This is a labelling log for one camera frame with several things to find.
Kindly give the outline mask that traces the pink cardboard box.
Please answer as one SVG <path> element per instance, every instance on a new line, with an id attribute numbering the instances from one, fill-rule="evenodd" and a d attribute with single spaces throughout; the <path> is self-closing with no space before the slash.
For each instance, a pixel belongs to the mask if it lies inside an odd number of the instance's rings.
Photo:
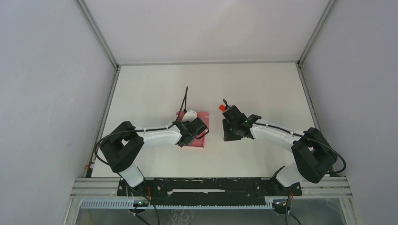
<path id="1" fill-rule="evenodd" d="M 176 123 L 182 135 L 177 142 L 179 147 L 204 148 L 205 136 L 209 133 L 209 129 L 200 115 L 201 113 L 192 110 L 179 113 Z"/>

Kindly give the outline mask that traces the small orange block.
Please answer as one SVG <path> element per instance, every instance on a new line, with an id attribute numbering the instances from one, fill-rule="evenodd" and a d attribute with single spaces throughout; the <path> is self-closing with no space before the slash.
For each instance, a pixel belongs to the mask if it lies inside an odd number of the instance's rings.
<path id="1" fill-rule="evenodd" d="M 220 106 L 219 106 L 219 109 L 220 109 L 222 112 L 224 112 L 224 111 L 226 111 L 226 106 L 225 106 L 225 105 L 220 105 Z"/>

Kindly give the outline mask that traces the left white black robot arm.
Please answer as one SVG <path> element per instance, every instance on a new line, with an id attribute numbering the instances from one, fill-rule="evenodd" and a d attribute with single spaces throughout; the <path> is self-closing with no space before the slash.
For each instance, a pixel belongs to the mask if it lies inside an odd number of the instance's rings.
<path id="1" fill-rule="evenodd" d="M 107 164 L 112 172 L 120 175 L 129 190 L 142 195 L 147 188 L 144 176 L 134 163 L 143 147 L 171 144 L 188 146 L 209 133 L 201 118 L 191 121 L 173 121 L 164 127 L 138 129 L 129 121 L 122 122 L 111 134 L 101 138 L 95 145 L 95 154 L 100 150 L 105 157 L 100 160 Z"/>

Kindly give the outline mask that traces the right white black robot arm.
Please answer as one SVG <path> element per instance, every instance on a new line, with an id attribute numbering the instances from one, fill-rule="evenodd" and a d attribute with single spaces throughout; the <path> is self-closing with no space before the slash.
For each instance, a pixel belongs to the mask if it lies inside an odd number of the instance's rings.
<path id="1" fill-rule="evenodd" d="M 301 181 L 319 183 L 339 159 L 314 127 L 305 131 L 287 129 L 255 114 L 246 116 L 235 105 L 223 104 L 219 109 L 224 116 L 224 141 L 264 140 L 292 153 L 294 162 L 282 166 L 272 176 L 271 188 L 277 195 L 284 195 L 290 186 Z"/>

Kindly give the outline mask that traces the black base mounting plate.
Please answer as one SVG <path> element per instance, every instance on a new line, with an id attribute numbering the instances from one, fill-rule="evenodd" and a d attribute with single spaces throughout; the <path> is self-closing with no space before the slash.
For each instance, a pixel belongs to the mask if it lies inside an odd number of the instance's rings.
<path id="1" fill-rule="evenodd" d="M 144 197 L 156 204 L 260 204 L 267 197 L 302 196 L 301 185 L 283 187 L 269 178 L 146 178 L 136 187 L 120 179 L 117 196 Z"/>

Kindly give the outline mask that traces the aluminium front frame rail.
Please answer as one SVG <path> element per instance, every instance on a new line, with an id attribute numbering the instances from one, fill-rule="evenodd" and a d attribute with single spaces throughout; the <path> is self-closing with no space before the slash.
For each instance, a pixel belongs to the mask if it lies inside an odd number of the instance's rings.
<path id="1" fill-rule="evenodd" d="M 111 198 L 126 192 L 127 183 L 122 178 L 76 179 L 70 196 Z M 301 181 L 283 187 L 269 178 L 147 178 L 136 190 L 150 197 L 169 197 L 177 193 L 237 193 L 247 197 L 283 197 L 292 193 L 296 198 L 352 198 L 345 177 L 325 177 L 319 183 Z"/>

